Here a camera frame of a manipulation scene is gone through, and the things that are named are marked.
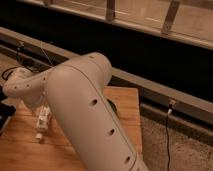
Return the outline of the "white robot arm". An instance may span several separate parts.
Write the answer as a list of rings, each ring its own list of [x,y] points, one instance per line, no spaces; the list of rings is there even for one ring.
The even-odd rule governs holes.
[[[30,108],[46,102],[88,171],[149,171],[103,94],[111,75],[108,58],[93,52],[38,74],[18,68],[3,93]]]

